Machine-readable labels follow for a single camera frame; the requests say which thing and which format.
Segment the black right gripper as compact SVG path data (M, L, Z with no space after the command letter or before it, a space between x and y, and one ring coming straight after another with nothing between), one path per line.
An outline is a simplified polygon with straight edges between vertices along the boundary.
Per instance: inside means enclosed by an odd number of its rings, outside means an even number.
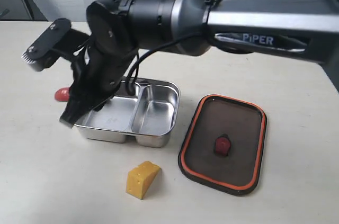
M100 110L119 89L121 80L137 53L137 49L103 52L96 46L81 51L71 63L74 81L59 121L71 128L91 110Z

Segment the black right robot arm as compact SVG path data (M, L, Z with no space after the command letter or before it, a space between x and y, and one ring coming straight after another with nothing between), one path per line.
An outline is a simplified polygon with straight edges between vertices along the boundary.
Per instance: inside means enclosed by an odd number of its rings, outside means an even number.
M72 127L115 95L129 94L146 57L200 56L209 48L263 53L321 66L338 86L338 0L96 0L91 35L72 61L74 81L60 122Z

